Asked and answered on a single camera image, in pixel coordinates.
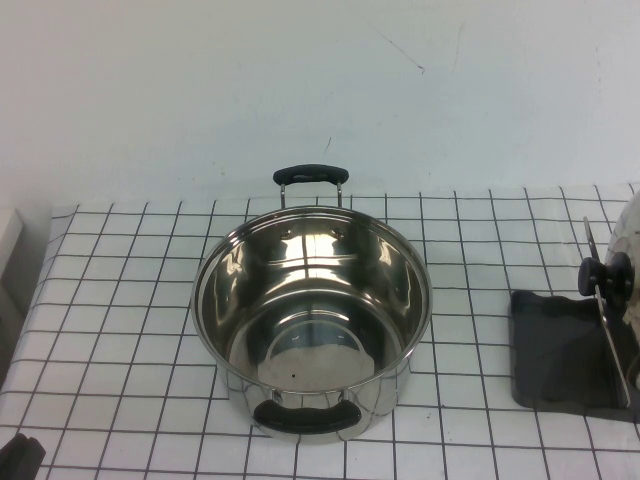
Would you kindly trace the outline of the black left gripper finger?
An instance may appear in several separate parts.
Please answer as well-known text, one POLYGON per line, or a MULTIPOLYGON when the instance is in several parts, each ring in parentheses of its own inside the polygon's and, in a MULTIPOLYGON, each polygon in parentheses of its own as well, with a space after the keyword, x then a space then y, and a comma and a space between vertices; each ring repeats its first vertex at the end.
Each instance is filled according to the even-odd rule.
POLYGON ((27 442, 26 436, 18 433, 1 448, 1 480, 20 478, 27 442))
POLYGON ((37 477, 46 450, 34 437, 29 437, 25 445, 24 454, 24 478, 34 480, 37 477))

